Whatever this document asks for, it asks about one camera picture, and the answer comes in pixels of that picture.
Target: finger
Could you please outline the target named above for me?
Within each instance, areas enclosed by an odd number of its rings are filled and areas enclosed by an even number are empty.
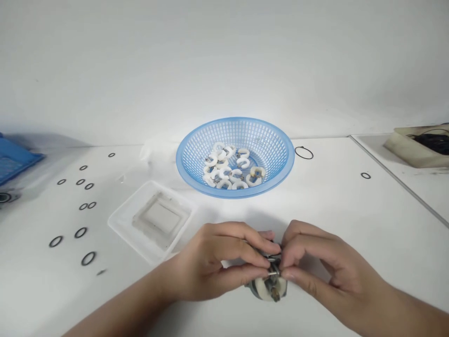
[[[268,277],[268,270],[252,264],[232,266],[222,269],[217,277],[216,285],[222,293],[244,286],[256,278]]]
[[[293,239],[298,234],[305,234],[305,235],[312,235],[312,236],[318,236],[322,238],[327,238],[330,240],[337,240],[339,239],[338,236],[331,234],[329,232],[326,232],[322,230],[321,228],[318,228],[310,223],[298,221],[298,220],[292,220],[287,227],[287,230],[284,233],[284,236],[282,237],[282,243],[281,246],[285,247],[287,243],[291,239]]]
[[[344,262],[342,242],[309,235],[295,236],[282,250],[280,269],[291,267],[307,253],[324,260],[334,269]]]
[[[262,237],[254,228],[244,222],[223,222],[210,226],[213,235],[232,236],[248,241],[248,243],[269,254],[279,254],[281,247],[277,243]]]
[[[282,271],[281,276],[303,288],[330,312],[340,307],[342,294],[315,275],[297,267],[289,267]]]
[[[212,251],[212,256],[217,262],[240,258],[257,267],[270,267],[270,262],[242,239],[229,236],[213,236],[208,251]]]

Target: blue plastic crate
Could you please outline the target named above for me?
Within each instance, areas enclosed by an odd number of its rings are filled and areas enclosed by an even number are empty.
[[[13,179],[16,175],[43,158],[43,154],[31,153],[23,147],[4,139],[0,133],[0,185]]]

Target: blue colander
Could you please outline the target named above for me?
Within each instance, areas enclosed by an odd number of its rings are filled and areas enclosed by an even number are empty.
[[[262,184],[244,190],[225,190],[210,187],[203,181],[205,159],[215,142],[234,145],[250,151],[250,166],[242,170],[247,175],[252,166],[266,170]],[[241,199],[264,193],[280,184],[290,173],[295,150],[287,135],[276,126],[260,119],[229,117],[203,124],[189,133],[179,145],[176,166],[186,183],[201,193],[216,198]],[[236,157],[229,160],[237,168]]]

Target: left hand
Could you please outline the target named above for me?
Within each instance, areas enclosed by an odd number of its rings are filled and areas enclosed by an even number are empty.
[[[209,300],[267,277],[270,263],[254,248],[279,254],[272,231],[257,232],[244,222],[204,225],[176,256],[164,262],[165,292],[173,300]],[[221,261],[242,259],[244,265],[224,268]]]

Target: white plastic container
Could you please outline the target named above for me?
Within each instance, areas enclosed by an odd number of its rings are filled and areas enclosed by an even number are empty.
[[[108,220],[150,264],[163,262],[189,225],[196,206],[155,181],[140,187]]]
[[[439,154],[407,135],[448,134],[448,132],[449,125],[396,128],[385,142],[384,147],[416,168],[447,167],[449,166],[449,156]]]

